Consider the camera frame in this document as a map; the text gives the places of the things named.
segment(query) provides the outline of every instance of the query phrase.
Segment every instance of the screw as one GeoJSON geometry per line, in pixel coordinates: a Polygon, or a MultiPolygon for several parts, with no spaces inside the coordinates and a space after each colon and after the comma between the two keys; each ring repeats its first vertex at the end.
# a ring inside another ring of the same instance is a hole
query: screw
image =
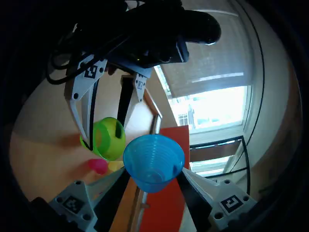
{"type": "Polygon", "coordinates": [[[89,221],[89,220],[91,219],[91,216],[90,216],[89,214],[84,214],[84,215],[83,215],[83,219],[84,219],[85,221],[89,221]]]}
{"type": "Polygon", "coordinates": [[[63,199],[62,199],[62,197],[58,197],[58,198],[56,199],[56,201],[59,202],[59,203],[61,203],[61,202],[63,202],[63,199]]]}

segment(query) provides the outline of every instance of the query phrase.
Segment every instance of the yellow object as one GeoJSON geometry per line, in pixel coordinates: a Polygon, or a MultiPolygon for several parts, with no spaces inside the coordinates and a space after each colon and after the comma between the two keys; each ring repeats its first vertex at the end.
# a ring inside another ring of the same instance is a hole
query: yellow object
{"type": "Polygon", "coordinates": [[[109,170],[115,172],[124,166],[123,161],[110,161],[109,170]]]}
{"type": "Polygon", "coordinates": [[[126,146],[126,135],[122,124],[115,118],[108,117],[93,124],[93,153],[105,160],[118,159],[126,146]]]}

